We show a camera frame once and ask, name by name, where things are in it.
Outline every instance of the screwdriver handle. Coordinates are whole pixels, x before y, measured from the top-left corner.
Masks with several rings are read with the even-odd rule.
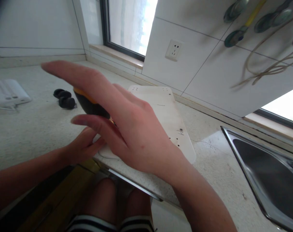
[[[95,100],[93,100],[88,94],[75,87],[73,88],[73,91],[85,113],[99,115],[104,118],[110,119],[110,114]]]

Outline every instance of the sink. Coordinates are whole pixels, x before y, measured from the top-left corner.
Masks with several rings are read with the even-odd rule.
[[[293,231],[293,168],[288,165],[293,159],[225,127],[222,130],[263,214]]]

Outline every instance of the wrist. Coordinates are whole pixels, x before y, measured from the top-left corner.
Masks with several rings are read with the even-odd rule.
[[[156,175],[174,187],[179,181],[182,181],[185,173],[191,170],[193,166],[177,147],[173,148],[168,157],[164,168],[160,168]]]
[[[71,165],[70,159],[68,158],[68,153],[70,152],[68,146],[56,149],[56,161],[59,165],[66,167]]]

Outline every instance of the leg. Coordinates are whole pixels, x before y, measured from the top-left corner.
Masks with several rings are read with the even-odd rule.
[[[102,179],[96,185],[80,214],[91,215],[113,225],[116,224],[116,188],[111,179]]]
[[[150,216],[152,218],[150,196],[135,188],[126,204],[125,218],[133,216]]]

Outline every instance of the striped shorts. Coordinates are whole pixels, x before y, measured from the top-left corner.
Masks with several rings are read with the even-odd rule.
[[[155,232],[150,216],[126,218],[119,229],[97,217],[78,215],[68,225],[66,232]]]

